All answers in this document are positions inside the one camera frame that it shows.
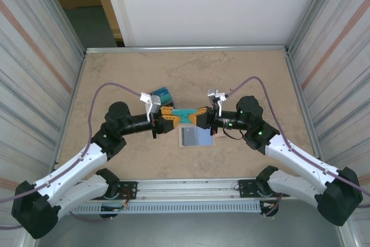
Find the table surface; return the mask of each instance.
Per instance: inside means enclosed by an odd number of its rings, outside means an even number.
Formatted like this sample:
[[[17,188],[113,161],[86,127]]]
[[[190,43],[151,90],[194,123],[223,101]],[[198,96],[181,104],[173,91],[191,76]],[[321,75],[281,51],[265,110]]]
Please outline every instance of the table surface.
[[[167,86],[178,108],[209,105],[207,91],[228,93],[246,78],[260,77],[288,138],[312,153],[293,84],[282,51],[199,51],[89,54],[77,92],[59,164],[83,149],[88,138],[87,115],[96,89],[117,82],[136,92],[149,93]],[[244,95],[254,95],[264,108],[264,119],[276,127],[266,97],[256,80],[228,98],[225,110],[234,110]],[[105,87],[92,114],[93,134],[104,121],[108,107],[128,104],[132,115],[145,113],[139,98],[117,87]],[[237,131],[230,131],[238,137]],[[294,174],[282,163],[249,149],[243,140],[216,138],[216,146],[180,148],[178,128],[153,139],[151,132],[125,136],[127,145],[102,168],[121,179],[233,178],[256,176],[267,165]]]

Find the floor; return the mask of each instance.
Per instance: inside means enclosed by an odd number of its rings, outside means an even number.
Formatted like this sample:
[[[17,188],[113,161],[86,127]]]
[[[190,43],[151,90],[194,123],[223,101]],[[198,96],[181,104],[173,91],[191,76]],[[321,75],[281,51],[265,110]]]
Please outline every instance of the floor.
[[[65,216],[36,246],[343,246],[338,228],[304,202],[285,200],[274,217],[264,219],[257,213],[145,214],[85,223]]]
[[[84,48],[117,47],[102,6],[64,9]]]
[[[147,93],[167,86],[179,108],[196,109],[209,105],[208,89],[217,87],[227,93],[253,75],[264,81],[288,138],[312,153],[282,51],[95,53],[87,56],[60,164],[84,147],[91,99],[102,83],[117,82]],[[276,126],[256,81],[228,98],[224,109],[234,110],[244,95],[255,95],[264,108],[264,119]],[[103,123],[109,106],[116,101],[126,102],[132,115],[145,112],[138,97],[117,87],[104,88],[94,105],[93,134]],[[239,136],[237,131],[230,134]],[[180,148],[178,128],[157,139],[153,139],[150,132],[127,135],[125,139],[125,148],[103,166],[121,179],[252,177],[268,165],[294,174],[282,163],[251,150],[243,140],[219,137],[215,146]]]

